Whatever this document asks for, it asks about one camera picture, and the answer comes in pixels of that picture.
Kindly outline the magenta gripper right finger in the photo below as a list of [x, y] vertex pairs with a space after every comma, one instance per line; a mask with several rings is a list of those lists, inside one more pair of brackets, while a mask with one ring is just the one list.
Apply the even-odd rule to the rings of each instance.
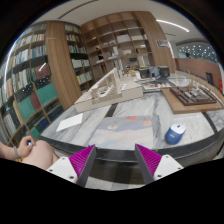
[[162, 156], [139, 144], [135, 145], [134, 154], [138, 161], [144, 183], [152, 183], [154, 181], [154, 173]]

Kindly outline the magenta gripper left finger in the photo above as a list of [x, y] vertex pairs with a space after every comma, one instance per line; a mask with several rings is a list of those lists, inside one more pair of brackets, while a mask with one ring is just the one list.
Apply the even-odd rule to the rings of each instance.
[[69, 158], [69, 161], [78, 176], [78, 180], [76, 181], [77, 185], [81, 187], [86, 185], [95, 156], [96, 148], [94, 145], [91, 145], [75, 153]]

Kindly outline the person's hand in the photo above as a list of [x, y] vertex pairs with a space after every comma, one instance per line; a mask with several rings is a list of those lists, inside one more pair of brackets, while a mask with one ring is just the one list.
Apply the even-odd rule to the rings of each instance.
[[31, 152], [32, 147], [35, 145], [36, 143], [31, 136], [23, 137], [17, 149], [18, 155], [20, 157], [26, 157]]

